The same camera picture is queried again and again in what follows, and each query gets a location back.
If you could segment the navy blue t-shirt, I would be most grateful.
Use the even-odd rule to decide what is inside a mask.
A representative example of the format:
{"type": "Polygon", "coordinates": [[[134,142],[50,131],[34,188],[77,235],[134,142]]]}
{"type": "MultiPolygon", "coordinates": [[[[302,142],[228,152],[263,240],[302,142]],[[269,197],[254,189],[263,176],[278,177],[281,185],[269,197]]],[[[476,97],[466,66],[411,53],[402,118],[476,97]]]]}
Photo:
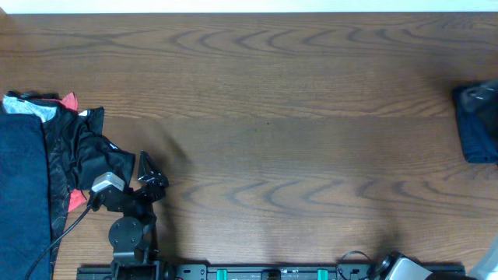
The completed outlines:
{"type": "Polygon", "coordinates": [[[465,160],[497,164],[497,80],[458,86],[452,98],[465,160]]]}

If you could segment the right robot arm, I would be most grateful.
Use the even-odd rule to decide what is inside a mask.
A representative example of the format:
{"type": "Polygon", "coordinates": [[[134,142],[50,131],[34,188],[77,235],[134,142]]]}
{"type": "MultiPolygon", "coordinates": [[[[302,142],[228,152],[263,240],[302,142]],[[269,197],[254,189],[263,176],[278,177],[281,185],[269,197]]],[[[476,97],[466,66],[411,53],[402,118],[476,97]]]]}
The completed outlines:
{"type": "Polygon", "coordinates": [[[497,237],[483,258],[469,272],[460,267],[423,265],[397,251],[386,256],[373,270],[372,279],[383,280],[497,280],[497,237]]]}

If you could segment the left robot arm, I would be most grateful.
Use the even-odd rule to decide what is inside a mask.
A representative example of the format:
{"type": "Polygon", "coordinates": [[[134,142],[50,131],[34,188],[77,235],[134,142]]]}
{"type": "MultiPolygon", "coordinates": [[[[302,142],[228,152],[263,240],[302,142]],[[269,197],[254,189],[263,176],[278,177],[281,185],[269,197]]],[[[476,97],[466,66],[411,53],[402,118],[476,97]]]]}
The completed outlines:
{"type": "Polygon", "coordinates": [[[153,204],[166,196],[169,181],[145,151],[140,153],[138,181],[142,186],[133,190],[109,173],[99,187],[92,187],[99,198],[98,207],[123,215],[108,233],[113,247],[112,279],[164,278],[164,264],[157,259],[157,217],[153,204]]]}

